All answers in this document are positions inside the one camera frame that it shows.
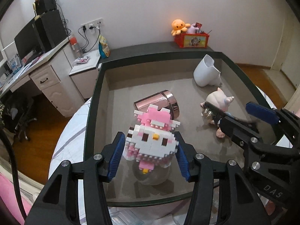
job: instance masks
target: pink plush toy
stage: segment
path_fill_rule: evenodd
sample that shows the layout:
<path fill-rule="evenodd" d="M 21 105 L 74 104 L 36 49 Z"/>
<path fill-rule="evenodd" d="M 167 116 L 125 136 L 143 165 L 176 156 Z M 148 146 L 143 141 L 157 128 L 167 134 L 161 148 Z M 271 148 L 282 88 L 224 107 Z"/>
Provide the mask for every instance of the pink plush toy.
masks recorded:
<path fill-rule="evenodd" d="M 196 26 L 196 24 L 192 24 L 189 28 L 188 28 L 188 30 L 187 30 L 187 34 L 196 34 L 197 33 L 197 31 L 199 30 L 199 28 L 197 28 L 197 27 L 195 27 Z"/>
<path fill-rule="evenodd" d="M 224 92 L 218 88 L 217 91 L 214 91 L 213 93 L 210 93 L 207 98 L 206 101 L 210 102 L 211 104 L 213 104 L 214 106 L 220 108 L 222 111 L 227 112 L 228 111 L 228 107 L 230 105 L 230 103 L 233 101 L 234 97 L 227 97 Z M 216 136 L 218 138 L 224 138 L 225 134 L 221 131 L 220 128 L 218 128 L 217 132 L 216 132 Z"/>

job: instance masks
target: white desk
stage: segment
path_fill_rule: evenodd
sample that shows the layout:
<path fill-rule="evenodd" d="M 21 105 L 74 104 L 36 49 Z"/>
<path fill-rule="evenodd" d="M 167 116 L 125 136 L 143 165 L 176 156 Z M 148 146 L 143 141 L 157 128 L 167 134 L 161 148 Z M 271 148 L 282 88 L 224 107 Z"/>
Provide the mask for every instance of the white desk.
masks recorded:
<path fill-rule="evenodd" d="M 25 84 L 27 81 L 30 80 L 29 74 L 37 69 L 38 67 L 42 66 L 44 63 L 48 62 L 54 55 L 57 53 L 66 43 L 68 42 L 68 38 L 65 38 L 61 43 L 59 43 L 55 48 L 46 52 L 41 56 L 41 58 L 32 65 L 29 63 L 25 67 L 21 68 L 12 78 L 11 80 L 6 83 L 3 87 L 0 98 L 5 95 L 10 89 L 14 92 L 20 86 Z"/>
<path fill-rule="evenodd" d="M 9 90 L 14 92 L 32 80 L 63 116 L 73 116 L 84 103 L 81 93 L 69 76 L 74 59 L 66 38 L 54 49 L 42 55 L 37 62 L 31 62 L 21 68 L 3 87 L 0 97 Z"/>

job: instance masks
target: blue gripper pad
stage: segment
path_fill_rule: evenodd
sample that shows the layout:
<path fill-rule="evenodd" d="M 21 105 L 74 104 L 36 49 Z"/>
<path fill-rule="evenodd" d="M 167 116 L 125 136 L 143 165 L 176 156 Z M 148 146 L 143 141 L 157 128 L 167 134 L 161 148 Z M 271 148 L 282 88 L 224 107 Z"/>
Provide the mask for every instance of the blue gripper pad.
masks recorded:
<path fill-rule="evenodd" d="M 189 163 L 185 156 L 185 153 L 180 145 L 178 144 L 178 150 L 176 152 L 176 158 L 179 165 L 179 169 L 181 172 L 181 175 L 185 178 L 186 181 L 189 181 L 191 178 L 190 170 L 189 170 Z"/>
<path fill-rule="evenodd" d="M 279 116 L 277 116 L 274 110 L 266 108 L 254 102 L 249 102 L 246 104 L 246 112 L 271 125 L 276 125 L 279 121 Z"/>
<path fill-rule="evenodd" d="M 117 140 L 114 153 L 109 161 L 108 179 L 111 181 L 117 174 L 118 166 L 125 146 L 125 135 L 122 133 Z"/>

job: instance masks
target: white wall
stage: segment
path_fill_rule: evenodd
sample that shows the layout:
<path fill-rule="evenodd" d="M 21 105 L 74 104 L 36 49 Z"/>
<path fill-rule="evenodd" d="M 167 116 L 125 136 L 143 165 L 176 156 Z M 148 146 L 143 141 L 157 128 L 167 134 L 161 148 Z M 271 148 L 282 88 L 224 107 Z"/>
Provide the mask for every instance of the white wall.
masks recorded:
<path fill-rule="evenodd" d="M 293 20 L 291 45 L 281 69 L 297 88 L 300 85 L 300 23 L 295 15 Z"/>
<path fill-rule="evenodd" d="M 15 0 L 0 21 L 5 47 L 34 16 L 34 0 Z M 171 23 L 200 22 L 210 33 L 209 46 L 236 63 L 271 66 L 284 23 L 284 0 L 58 0 L 80 44 L 81 24 L 104 18 L 102 34 L 111 49 L 173 40 Z M 90 37 L 95 41 L 97 35 Z M 11 57 L 16 51 L 9 48 Z"/>

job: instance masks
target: glass tabletop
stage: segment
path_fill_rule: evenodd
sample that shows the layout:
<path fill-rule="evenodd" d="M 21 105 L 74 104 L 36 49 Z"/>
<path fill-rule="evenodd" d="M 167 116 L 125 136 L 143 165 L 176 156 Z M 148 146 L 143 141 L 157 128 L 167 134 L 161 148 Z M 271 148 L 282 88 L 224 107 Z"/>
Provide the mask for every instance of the glass tabletop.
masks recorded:
<path fill-rule="evenodd" d="M 192 144 L 198 153 L 205 154 L 211 160 L 227 162 L 234 159 L 243 167 L 243 150 L 229 138 L 217 138 L 217 127 L 208 124 L 201 116 L 200 104 L 217 90 L 217 86 L 199 87 L 195 83 L 193 71 L 200 60 L 155 61 L 101 69 L 97 110 L 93 116 L 90 110 L 88 120 L 95 121 L 94 154 L 100 153 L 104 145 L 110 144 L 118 131 L 127 135 L 130 127 L 139 125 L 134 117 L 135 101 L 169 90 L 176 98 L 180 110 L 175 120 L 181 124 L 175 130 L 181 133 L 185 142 Z M 256 92 L 255 86 L 236 65 L 220 58 L 214 60 L 215 67 L 221 71 L 220 88 L 226 96 L 234 96 L 228 111 L 240 119 L 254 120 L 246 113 L 245 105 L 249 101 L 261 104 L 263 96 L 259 93 L 254 97 L 252 92 Z M 276 140 L 270 125 L 258 120 L 258 129 L 265 143 Z M 155 166 L 147 174 L 139 170 L 138 164 L 135 160 L 121 158 L 116 177 L 104 185 L 109 206 L 148 206 L 191 197 L 194 184 L 186 182 L 181 176 L 176 157 L 173 157 L 170 167 Z"/>

